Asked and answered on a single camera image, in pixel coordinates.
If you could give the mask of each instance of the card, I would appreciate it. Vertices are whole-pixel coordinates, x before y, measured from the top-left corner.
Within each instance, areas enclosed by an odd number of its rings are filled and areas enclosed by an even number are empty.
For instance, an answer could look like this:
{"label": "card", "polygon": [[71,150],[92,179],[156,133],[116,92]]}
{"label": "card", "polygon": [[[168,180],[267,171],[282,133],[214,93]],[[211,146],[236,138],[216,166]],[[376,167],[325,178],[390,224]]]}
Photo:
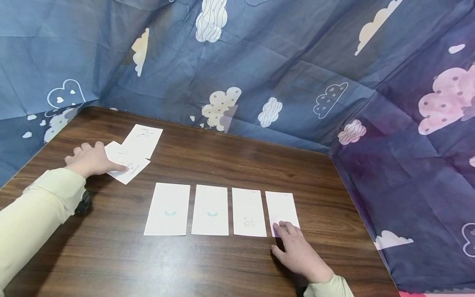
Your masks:
{"label": "card", "polygon": [[237,188],[232,190],[234,234],[266,237],[261,191]]}
{"label": "card", "polygon": [[122,148],[142,158],[150,159],[163,129],[135,124],[122,143]]}
{"label": "card", "polygon": [[186,235],[190,186],[156,183],[144,235]]}
{"label": "card", "polygon": [[227,188],[196,186],[191,233],[229,235]]}
{"label": "card", "polygon": [[145,158],[129,154],[129,152],[123,150],[122,146],[115,141],[105,146],[105,153],[107,154],[107,158],[112,162],[129,168],[126,172],[111,171],[107,173],[123,184],[128,184],[150,163],[150,161]]}
{"label": "card", "polygon": [[266,191],[267,210],[269,211],[270,229],[272,237],[279,237],[275,232],[273,223],[279,221],[291,222],[294,226],[300,228],[298,223],[297,211],[295,210],[294,196],[292,193],[278,193]]}

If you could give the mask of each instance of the hand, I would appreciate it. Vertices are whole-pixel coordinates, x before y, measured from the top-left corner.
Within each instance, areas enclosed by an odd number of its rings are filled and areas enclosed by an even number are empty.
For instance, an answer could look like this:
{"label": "hand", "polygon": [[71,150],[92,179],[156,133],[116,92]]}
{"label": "hand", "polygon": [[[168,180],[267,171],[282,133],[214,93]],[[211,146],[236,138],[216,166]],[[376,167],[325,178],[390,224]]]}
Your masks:
{"label": "hand", "polygon": [[311,284],[329,282],[334,272],[305,240],[302,231],[290,222],[273,224],[284,243],[285,252],[271,247],[274,256],[292,272],[303,275]]}
{"label": "hand", "polygon": [[98,141],[95,147],[88,143],[83,143],[81,147],[73,150],[74,156],[64,158],[66,169],[88,178],[91,175],[104,174],[109,171],[127,171],[123,165],[110,161],[105,154],[104,143]]}

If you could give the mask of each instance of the blue fabric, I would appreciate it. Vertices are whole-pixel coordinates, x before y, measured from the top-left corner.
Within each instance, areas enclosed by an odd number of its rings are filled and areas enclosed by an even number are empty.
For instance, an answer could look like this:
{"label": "blue fabric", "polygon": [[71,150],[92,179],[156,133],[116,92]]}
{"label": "blue fabric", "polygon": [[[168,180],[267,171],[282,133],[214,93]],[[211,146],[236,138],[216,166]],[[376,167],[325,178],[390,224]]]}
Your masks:
{"label": "blue fabric", "polygon": [[400,291],[475,290],[474,0],[0,0],[0,184],[93,103],[329,154]]}

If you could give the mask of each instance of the light green sleeve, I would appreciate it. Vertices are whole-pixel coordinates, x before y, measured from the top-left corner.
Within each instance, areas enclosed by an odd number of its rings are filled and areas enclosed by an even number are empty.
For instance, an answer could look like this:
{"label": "light green sleeve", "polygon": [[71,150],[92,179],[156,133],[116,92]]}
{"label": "light green sleeve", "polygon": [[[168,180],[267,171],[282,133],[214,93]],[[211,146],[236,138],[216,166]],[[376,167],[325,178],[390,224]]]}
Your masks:
{"label": "light green sleeve", "polygon": [[74,214],[86,180],[64,168],[46,171],[0,211],[0,297],[11,279]]}
{"label": "light green sleeve", "polygon": [[346,280],[333,275],[328,283],[309,284],[304,297],[354,297]]}

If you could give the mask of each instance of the wooden table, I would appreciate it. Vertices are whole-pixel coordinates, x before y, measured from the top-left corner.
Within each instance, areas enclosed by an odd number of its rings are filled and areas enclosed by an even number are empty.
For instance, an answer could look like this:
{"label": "wooden table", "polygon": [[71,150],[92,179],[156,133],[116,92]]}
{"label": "wooden table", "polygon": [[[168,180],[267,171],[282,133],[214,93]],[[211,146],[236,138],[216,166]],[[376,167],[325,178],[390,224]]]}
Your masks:
{"label": "wooden table", "polygon": [[[0,208],[82,142],[122,143],[134,124],[164,129],[128,185],[86,188],[94,207],[71,217],[7,286],[13,296],[295,296],[271,257],[264,191],[294,194],[305,238],[356,297],[399,296],[332,161],[323,154],[98,107],[83,110],[0,191]],[[191,185],[187,235],[144,236],[156,182]],[[228,187],[229,236],[191,235],[196,184]],[[231,187],[262,191],[267,238],[233,235]]]}

